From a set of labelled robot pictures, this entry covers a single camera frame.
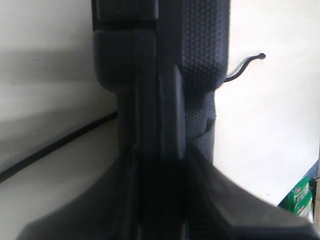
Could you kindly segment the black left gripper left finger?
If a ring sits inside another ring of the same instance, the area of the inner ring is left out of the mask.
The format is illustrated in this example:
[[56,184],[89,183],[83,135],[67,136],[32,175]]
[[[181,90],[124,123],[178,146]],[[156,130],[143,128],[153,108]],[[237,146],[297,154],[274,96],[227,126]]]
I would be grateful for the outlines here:
[[98,181],[61,208],[28,223],[19,240],[136,240],[138,163],[122,151]]

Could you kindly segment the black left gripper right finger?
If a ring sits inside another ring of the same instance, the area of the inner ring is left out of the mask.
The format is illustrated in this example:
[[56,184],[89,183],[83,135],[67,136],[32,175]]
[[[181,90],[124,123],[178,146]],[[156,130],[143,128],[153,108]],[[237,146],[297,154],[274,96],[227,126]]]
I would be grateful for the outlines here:
[[272,206],[234,184],[189,145],[185,152],[191,240],[316,240],[305,218]]

